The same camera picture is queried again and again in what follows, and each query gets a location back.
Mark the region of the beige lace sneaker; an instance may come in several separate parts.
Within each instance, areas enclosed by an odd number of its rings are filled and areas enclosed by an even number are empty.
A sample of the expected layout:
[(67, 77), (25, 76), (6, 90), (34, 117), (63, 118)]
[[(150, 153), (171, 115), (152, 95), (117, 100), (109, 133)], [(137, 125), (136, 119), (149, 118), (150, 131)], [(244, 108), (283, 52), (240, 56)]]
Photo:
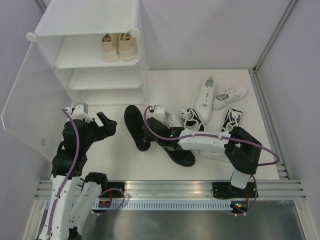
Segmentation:
[(137, 40), (130, 33), (121, 33), (119, 35), (118, 54), (123, 61), (131, 61), (137, 56)]
[(119, 34), (107, 33), (101, 39), (101, 55), (105, 62), (114, 62), (119, 58)]

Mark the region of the black canvas sneaker front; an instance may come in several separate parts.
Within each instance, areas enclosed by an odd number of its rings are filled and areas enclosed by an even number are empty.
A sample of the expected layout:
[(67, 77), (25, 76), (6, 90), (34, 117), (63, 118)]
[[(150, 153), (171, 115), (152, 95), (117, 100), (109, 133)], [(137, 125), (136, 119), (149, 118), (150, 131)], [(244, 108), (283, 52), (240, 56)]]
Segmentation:
[(169, 158), (176, 164), (182, 167), (192, 167), (195, 162), (196, 158), (194, 154), (190, 150), (168, 150), (164, 148), (164, 151), (167, 153)]

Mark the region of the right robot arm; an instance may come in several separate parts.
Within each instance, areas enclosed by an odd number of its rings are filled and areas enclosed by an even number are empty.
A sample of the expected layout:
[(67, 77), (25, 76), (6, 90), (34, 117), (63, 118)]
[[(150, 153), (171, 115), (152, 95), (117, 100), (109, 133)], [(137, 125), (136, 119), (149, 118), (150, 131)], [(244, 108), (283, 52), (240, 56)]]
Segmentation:
[(245, 189), (251, 176), (257, 172), (262, 144), (241, 127), (234, 127), (229, 132), (210, 133), (183, 127), (168, 128), (150, 117), (142, 129), (168, 151), (201, 150), (226, 157), (233, 166), (230, 184), (235, 188)]

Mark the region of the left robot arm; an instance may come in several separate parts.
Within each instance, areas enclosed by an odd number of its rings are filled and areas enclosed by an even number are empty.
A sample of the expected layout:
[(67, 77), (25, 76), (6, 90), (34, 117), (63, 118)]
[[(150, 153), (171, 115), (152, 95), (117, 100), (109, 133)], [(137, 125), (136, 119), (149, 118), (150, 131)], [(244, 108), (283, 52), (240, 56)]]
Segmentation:
[(88, 160), (88, 150), (93, 143), (113, 136), (117, 122), (107, 118), (103, 112), (96, 114), (101, 126), (85, 113), (69, 114), (66, 109), (63, 113), (68, 121), (64, 124), (62, 141), (52, 161), (51, 199), (38, 237), (40, 240), (80, 240), (95, 200), (108, 185), (106, 174), (90, 172), (84, 179), (80, 196), (74, 200)]

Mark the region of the white plastic shoe cabinet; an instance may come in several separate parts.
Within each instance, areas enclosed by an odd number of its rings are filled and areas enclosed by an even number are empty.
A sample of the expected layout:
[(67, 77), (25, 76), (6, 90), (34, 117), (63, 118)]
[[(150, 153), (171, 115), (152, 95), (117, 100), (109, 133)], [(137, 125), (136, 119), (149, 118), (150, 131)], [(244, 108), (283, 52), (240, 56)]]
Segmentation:
[[(137, 0), (39, 0), (42, 17), (27, 39), (72, 102), (90, 106), (145, 104), (147, 59), (140, 2)], [(135, 38), (137, 54), (103, 60), (106, 34)]]

